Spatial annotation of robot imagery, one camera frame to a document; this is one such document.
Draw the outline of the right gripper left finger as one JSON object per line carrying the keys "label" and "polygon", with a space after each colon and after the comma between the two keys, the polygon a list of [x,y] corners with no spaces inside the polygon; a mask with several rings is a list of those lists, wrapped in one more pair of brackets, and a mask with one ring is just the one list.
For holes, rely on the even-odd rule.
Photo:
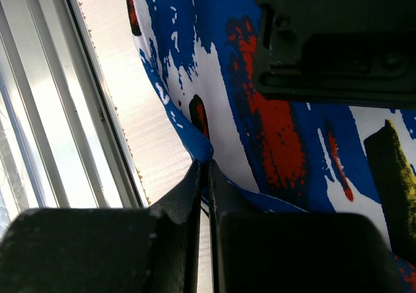
{"label": "right gripper left finger", "polygon": [[2,292],[195,292],[200,181],[145,209],[29,209],[1,242]]}

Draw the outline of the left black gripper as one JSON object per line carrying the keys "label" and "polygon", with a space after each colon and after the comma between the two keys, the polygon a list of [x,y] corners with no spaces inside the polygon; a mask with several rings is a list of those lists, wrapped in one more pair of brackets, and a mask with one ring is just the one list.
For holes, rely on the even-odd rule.
{"label": "left black gripper", "polygon": [[255,0],[267,99],[415,108],[415,0]]}

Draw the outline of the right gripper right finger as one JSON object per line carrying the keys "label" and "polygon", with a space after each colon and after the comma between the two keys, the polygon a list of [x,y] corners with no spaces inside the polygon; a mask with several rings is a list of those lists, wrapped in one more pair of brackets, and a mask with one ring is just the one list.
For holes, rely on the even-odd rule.
{"label": "right gripper right finger", "polygon": [[380,233],[358,214],[263,212],[208,167],[215,292],[400,292]]}

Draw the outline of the blue patterned trousers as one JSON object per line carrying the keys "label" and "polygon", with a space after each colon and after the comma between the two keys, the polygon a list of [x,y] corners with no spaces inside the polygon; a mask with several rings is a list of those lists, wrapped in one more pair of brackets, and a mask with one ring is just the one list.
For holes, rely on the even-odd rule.
{"label": "blue patterned trousers", "polygon": [[126,0],[147,76],[191,157],[265,210],[368,217],[415,291],[415,112],[270,101],[254,0]]}

